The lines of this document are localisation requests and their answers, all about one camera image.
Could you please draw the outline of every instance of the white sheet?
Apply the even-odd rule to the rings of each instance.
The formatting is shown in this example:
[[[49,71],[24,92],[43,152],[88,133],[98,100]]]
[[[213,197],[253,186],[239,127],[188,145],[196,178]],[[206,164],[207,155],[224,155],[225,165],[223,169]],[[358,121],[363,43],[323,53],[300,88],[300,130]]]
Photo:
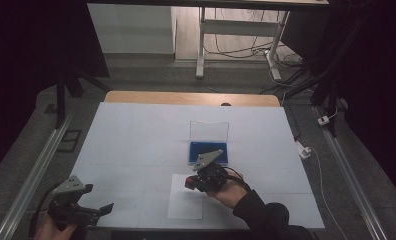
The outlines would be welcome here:
[[[291,224],[324,228],[283,108],[129,103],[100,104],[72,171],[94,184],[81,206],[114,202],[98,226],[247,228],[205,194],[202,219],[168,218],[173,174],[194,174],[188,165],[191,121],[229,122],[229,167],[243,173],[265,202],[287,205]]]

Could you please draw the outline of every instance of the white cable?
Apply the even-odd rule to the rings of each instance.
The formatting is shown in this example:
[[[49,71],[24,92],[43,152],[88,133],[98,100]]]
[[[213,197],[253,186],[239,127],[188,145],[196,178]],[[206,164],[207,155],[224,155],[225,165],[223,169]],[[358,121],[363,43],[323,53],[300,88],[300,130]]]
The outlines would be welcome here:
[[[283,93],[282,103],[280,104],[281,107],[283,106],[283,102],[285,102],[285,95],[286,95],[286,92]]]
[[[316,158],[317,158],[317,162],[319,163],[319,173],[320,173],[320,190],[322,192],[322,197],[323,197],[323,201],[325,202],[325,205],[330,213],[330,215],[332,216],[333,221],[335,222],[336,226],[338,227],[339,231],[341,231],[342,236],[344,236],[345,240],[348,240],[347,236],[345,236],[345,233],[342,231],[342,228],[339,226],[338,222],[336,221],[335,217],[333,216],[328,203],[326,202],[325,199],[325,194],[323,192],[323,176],[322,176],[322,167],[320,166],[320,159],[319,159],[319,155],[316,152],[316,149],[314,149],[313,147],[309,147],[309,149],[311,149],[315,154],[316,154]]]
[[[335,115],[338,113],[338,107],[335,107],[335,108],[336,108],[335,113],[332,116],[328,117],[328,119],[335,117]]]

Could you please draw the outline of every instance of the black enclosure wall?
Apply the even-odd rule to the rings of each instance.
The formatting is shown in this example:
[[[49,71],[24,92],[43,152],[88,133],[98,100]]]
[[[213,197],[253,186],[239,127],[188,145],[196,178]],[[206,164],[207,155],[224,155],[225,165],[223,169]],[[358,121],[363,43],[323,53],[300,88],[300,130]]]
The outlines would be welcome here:
[[[62,64],[108,77],[86,2],[0,1],[0,162]]]
[[[346,121],[396,186],[396,0],[378,2],[343,67]]]

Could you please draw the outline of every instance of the metal bracket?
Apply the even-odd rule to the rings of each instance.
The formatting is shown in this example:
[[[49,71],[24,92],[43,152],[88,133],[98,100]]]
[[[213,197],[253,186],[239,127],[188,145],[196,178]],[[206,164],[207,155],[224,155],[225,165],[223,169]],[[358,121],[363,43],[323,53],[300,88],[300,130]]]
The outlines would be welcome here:
[[[198,170],[208,166],[208,164],[212,163],[214,160],[216,160],[222,154],[223,154],[223,150],[221,150],[221,149],[214,151],[214,152],[199,154],[197,163],[195,164],[195,166],[192,170],[198,171]]]

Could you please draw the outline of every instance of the tabletop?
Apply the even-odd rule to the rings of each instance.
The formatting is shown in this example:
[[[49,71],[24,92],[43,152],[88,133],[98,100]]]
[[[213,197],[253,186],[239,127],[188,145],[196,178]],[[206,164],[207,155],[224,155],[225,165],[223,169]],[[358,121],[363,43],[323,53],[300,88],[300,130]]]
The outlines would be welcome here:
[[[243,173],[263,201],[286,205],[291,224],[324,228],[285,112],[275,100],[241,94],[110,92],[71,173],[94,185],[79,204],[96,208],[114,202],[113,212],[98,227],[247,229],[230,209],[205,194],[182,187],[174,192],[179,179],[195,174],[187,160],[190,123],[228,122],[228,166]],[[232,106],[220,106],[223,102]]]

